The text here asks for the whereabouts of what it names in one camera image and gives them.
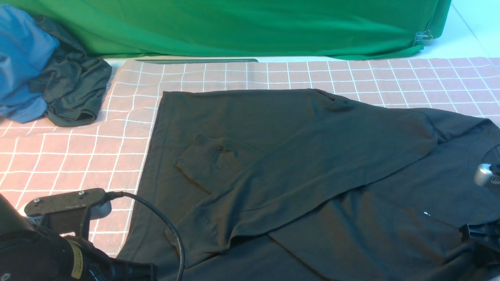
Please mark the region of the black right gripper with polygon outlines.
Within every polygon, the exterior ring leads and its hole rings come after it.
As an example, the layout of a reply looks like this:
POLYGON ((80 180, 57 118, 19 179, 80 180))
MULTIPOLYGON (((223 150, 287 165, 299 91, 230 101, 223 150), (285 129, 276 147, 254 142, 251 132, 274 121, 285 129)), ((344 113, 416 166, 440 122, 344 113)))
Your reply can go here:
POLYGON ((473 245, 473 261, 477 267, 500 265, 500 221, 465 224, 459 233, 462 242, 473 245))

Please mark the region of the gray left robot arm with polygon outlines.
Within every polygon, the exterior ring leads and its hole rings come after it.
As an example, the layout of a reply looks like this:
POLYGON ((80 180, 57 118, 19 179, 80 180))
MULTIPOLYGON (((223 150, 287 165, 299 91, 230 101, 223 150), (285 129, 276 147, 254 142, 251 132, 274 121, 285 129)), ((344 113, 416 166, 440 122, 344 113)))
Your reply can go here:
POLYGON ((112 258, 89 241, 92 219, 111 212, 102 189, 43 196, 26 216, 1 196, 2 281, 156 281, 152 263, 112 258))

